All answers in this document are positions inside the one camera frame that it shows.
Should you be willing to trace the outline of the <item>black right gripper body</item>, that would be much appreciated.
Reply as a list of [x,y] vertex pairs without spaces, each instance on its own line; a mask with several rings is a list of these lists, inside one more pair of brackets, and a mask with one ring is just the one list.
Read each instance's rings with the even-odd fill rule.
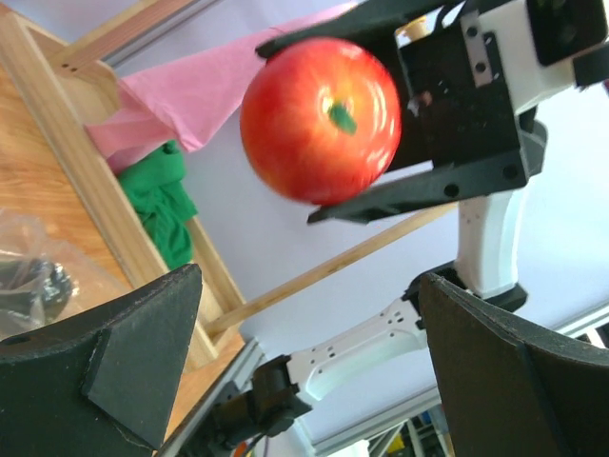
[[482,165],[522,175],[516,116],[493,34],[471,10],[398,50],[403,136],[390,170]]

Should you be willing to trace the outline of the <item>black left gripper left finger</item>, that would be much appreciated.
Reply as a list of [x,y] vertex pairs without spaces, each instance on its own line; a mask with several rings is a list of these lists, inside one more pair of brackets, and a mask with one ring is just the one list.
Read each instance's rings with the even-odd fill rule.
[[149,456],[165,440],[202,296],[181,268],[1,343],[4,456]]

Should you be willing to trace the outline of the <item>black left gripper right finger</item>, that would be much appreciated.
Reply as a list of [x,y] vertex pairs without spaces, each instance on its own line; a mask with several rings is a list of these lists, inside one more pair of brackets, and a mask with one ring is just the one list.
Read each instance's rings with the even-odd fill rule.
[[605,456],[608,351],[422,278],[420,309],[459,456]]

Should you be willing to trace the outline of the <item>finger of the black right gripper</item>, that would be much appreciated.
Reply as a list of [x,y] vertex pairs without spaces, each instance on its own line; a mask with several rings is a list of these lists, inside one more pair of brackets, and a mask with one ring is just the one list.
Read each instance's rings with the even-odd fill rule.
[[363,1],[332,19],[272,38],[255,51],[259,57],[270,59],[306,39],[331,37],[355,43],[379,60],[390,60],[397,54],[397,29],[433,10],[457,4],[459,1]]
[[526,152],[512,149],[475,162],[447,166],[374,186],[337,205],[316,209],[309,225],[338,219],[367,224],[421,209],[520,189],[529,181]]

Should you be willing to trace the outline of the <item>clear zip top bag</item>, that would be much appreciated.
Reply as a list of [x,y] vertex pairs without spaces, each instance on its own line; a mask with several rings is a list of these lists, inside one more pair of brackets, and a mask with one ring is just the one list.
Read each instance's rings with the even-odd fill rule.
[[1,210],[1,338],[69,318],[129,292],[42,221]]

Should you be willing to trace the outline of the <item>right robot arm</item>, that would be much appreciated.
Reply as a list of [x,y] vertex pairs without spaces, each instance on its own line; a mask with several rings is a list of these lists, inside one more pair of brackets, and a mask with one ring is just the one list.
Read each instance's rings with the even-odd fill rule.
[[[536,121],[540,91],[516,69],[537,65],[524,1],[468,1],[451,26],[403,48],[376,47],[403,108],[395,169],[431,161],[415,174],[334,206],[311,220],[371,222],[459,208],[457,258],[435,268],[450,284],[505,310],[526,300],[518,281],[517,241],[529,180],[542,169],[546,131]],[[324,344],[259,366],[250,390],[225,387],[207,418],[206,453],[225,456],[288,428],[336,387],[378,364],[427,345],[420,284],[380,314]]]

